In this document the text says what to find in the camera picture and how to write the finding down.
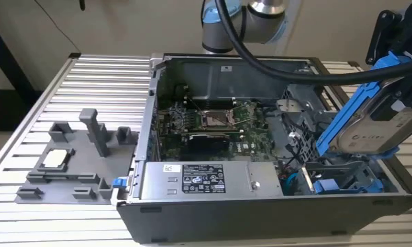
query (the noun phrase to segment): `slotted aluminum surface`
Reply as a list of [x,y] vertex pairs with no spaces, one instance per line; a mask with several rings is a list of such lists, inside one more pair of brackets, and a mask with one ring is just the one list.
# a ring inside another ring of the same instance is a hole
[[[324,62],[324,65],[333,74],[360,70],[347,62]],[[129,126],[139,130],[148,69],[148,58],[139,57],[85,55],[67,62],[0,153],[0,246],[139,246],[111,205],[19,205],[13,199],[51,140],[47,130],[53,121],[67,120],[73,129],[83,129],[77,115],[81,108],[91,107],[99,110],[99,121],[109,129]],[[351,95],[356,87],[343,89]],[[412,136],[400,145],[397,158],[412,174]],[[412,209],[403,215],[380,218],[348,238],[241,240],[185,246],[229,245],[412,247]]]

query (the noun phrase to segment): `wall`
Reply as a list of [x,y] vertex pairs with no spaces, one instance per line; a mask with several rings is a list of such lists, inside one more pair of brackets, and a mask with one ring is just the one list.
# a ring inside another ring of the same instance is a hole
[[403,10],[411,3],[412,0],[303,0],[285,55],[364,65],[380,11]]
[[[87,54],[203,53],[201,0],[39,0]],[[35,87],[43,89],[71,52],[71,42],[33,0],[0,0],[0,33]],[[251,46],[259,55],[276,46]]]
[[[201,0],[39,0],[83,53],[201,53]],[[299,20],[289,41],[249,45],[257,55],[313,56],[361,62],[377,13],[411,0],[291,0]],[[0,0],[0,33],[37,89],[76,49],[33,0]],[[12,88],[0,72],[0,88]]]

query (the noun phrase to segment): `black cable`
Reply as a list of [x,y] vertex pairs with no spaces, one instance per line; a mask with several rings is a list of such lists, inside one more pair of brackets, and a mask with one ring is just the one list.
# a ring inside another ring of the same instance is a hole
[[161,110],[163,112],[175,112],[179,114],[180,119],[181,119],[181,126],[179,127],[179,129],[181,129],[183,126],[185,126],[185,120],[184,120],[184,116],[183,114],[177,111],[177,110]]
[[319,136],[319,135],[321,134],[320,132],[311,131],[311,130],[305,129],[303,126],[300,126],[299,124],[296,124],[296,123],[293,122],[293,120],[291,120],[291,118],[289,118],[289,116],[288,116],[287,113],[283,113],[283,114],[281,114],[281,119],[283,119],[283,121],[284,121],[287,124],[295,126],[295,128],[299,129],[301,132],[307,132],[308,134],[312,134],[312,135],[315,135],[315,136]]
[[80,8],[83,11],[85,10],[85,0],[80,0]]
[[47,10],[44,9],[43,5],[39,3],[37,0],[33,0],[36,2],[36,4],[40,6],[41,10],[44,11],[44,13],[47,14],[48,18],[51,19],[53,25],[56,26],[56,29],[61,32],[61,34],[64,35],[64,37],[68,39],[68,41],[72,43],[72,45],[75,46],[75,48],[77,49],[79,53],[81,53],[80,48],[77,48],[76,44],[73,43],[72,39],[67,36],[67,34],[63,32],[61,28],[57,26],[55,20],[52,19],[49,13],[47,12]]
[[201,22],[201,27],[203,27],[203,12],[204,12],[204,4],[207,3],[207,0],[203,0],[201,3],[201,12],[200,12],[200,22]]
[[215,3],[217,6],[217,11],[223,27],[228,35],[228,39],[231,40],[233,48],[237,51],[240,57],[257,71],[269,75],[273,78],[288,80],[295,84],[355,85],[412,75],[412,61],[387,68],[339,75],[305,75],[277,70],[263,64],[244,46],[232,25],[231,16],[227,11],[225,1],[215,0]]
[[288,166],[288,165],[292,163],[293,160],[297,160],[297,159],[299,159],[301,150],[303,150],[303,145],[300,144],[300,142],[297,142],[297,151],[296,151],[296,153],[292,153],[293,157],[292,157],[292,159],[287,162],[285,166]]

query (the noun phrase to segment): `power supply label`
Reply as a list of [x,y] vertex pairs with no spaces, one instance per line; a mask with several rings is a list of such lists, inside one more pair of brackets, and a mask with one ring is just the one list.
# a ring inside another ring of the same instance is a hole
[[225,193],[223,165],[184,165],[184,193]]

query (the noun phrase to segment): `motherboard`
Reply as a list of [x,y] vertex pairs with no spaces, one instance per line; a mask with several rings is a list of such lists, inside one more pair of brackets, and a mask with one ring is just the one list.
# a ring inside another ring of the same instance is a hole
[[275,142],[255,100],[176,102],[159,111],[159,138],[161,161],[276,161]]

